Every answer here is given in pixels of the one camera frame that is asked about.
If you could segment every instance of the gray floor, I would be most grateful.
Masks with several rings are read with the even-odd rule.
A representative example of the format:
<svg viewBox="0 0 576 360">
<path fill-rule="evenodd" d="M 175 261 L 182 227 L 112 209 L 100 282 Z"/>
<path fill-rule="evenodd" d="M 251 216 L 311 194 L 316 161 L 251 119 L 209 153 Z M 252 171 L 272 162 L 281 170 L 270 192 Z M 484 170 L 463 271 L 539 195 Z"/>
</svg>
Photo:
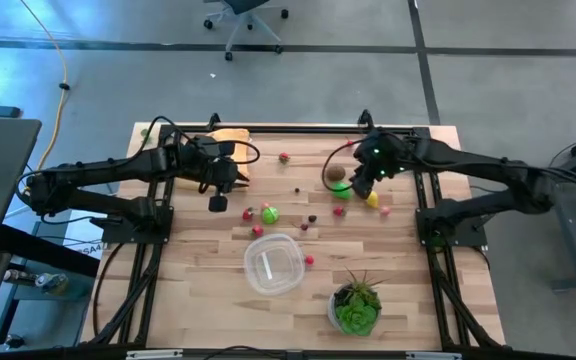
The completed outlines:
<svg viewBox="0 0 576 360">
<path fill-rule="evenodd" d="M 428 46 L 576 49 L 573 0 L 417 3 Z M 200 0 L 29 4 L 62 39 L 222 44 L 231 29 L 206 31 L 202 14 L 214 7 Z M 283 4 L 291 9 L 287 21 L 272 12 L 262 17 L 287 45 L 414 45 L 404 0 Z M 254 33 L 244 30 L 240 43 L 268 44 Z M 43 38 L 20 5 L 0 0 L 0 39 Z M 379 123 L 429 124 L 414 54 L 242 52 L 226 63 L 217 51 L 65 53 L 73 90 L 48 165 L 122 156 L 132 124 L 160 114 L 197 122 L 219 112 L 224 121 L 351 123 L 369 108 Z M 576 57 L 430 56 L 429 64 L 441 123 L 458 127 L 465 150 L 545 165 L 576 141 Z M 54 51 L 0 49 L 0 104 L 44 122 L 31 165 L 50 138 L 61 77 Z M 26 213 L 9 223 L 30 230 L 34 220 Z M 571 271 L 554 216 L 502 214 L 486 231 L 508 344 L 576 355 L 576 291 L 555 295 L 549 288 Z"/>
</svg>

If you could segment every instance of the desk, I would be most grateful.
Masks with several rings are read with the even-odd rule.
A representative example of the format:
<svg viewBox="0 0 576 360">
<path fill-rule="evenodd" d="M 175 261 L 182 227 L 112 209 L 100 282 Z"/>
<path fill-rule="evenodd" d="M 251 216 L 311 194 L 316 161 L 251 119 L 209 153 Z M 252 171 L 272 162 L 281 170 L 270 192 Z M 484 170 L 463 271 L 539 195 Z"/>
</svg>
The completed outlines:
<svg viewBox="0 0 576 360">
<path fill-rule="evenodd" d="M 135 124 L 128 154 L 137 150 L 142 141 L 140 132 L 147 126 Z M 459 148 L 455 127 L 435 126 L 430 132 L 432 137 Z M 359 136 L 357 132 L 348 137 Z M 334 198 L 321 184 L 323 162 L 347 141 L 344 135 L 254 133 L 251 138 L 262 157 L 249 165 L 250 188 L 228 194 L 228 211 L 209 213 L 209 195 L 196 190 L 176 188 L 173 193 L 175 220 L 159 270 L 148 347 L 439 349 L 427 257 L 414 225 L 413 213 L 418 205 L 412 175 L 402 174 L 376 184 L 380 203 L 392 208 L 390 216 L 382 218 L 358 198 L 348 202 Z M 277 161 L 281 152 L 292 157 L 287 165 Z M 342 150 L 332 163 L 344 166 L 347 173 L 357 166 L 350 150 Z M 470 197 L 465 176 L 442 173 L 440 183 L 444 197 Z M 119 195 L 132 198 L 144 195 L 146 189 L 145 183 L 127 181 L 121 184 Z M 243 253 L 253 240 L 250 229 L 259 219 L 246 222 L 241 214 L 245 208 L 259 208 L 263 202 L 281 213 L 276 224 L 264 225 L 265 234 L 288 234 L 299 242 L 304 254 L 315 258 L 301 285 L 276 297 L 257 294 L 243 270 Z M 332 214 L 340 202 L 348 210 L 343 219 Z M 307 231 L 297 229 L 294 225 L 306 222 L 308 215 L 317 215 L 316 224 Z M 100 326 L 108 322 L 126 295 L 134 251 L 135 246 L 125 246 L 109 267 L 100 292 Z M 490 335 L 503 343 L 484 260 L 472 249 L 455 248 L 455 262 L 464 302 Z M 345 267 L 360 274 L 368 270 L 369 277 L 387 280 L 377 287 L 383 310 L 370 337 L 343 335 L 326 317 L 328 298 L 348 278 Z M 93 337 L 91 313 L 89 309 L 82 341 Z M 139 313 L 137 310 L 133 317 L 131 339 Z M 447 314 L 451 334 L 457 339 L 454 312 L 447 309 Z"/>
</svg>

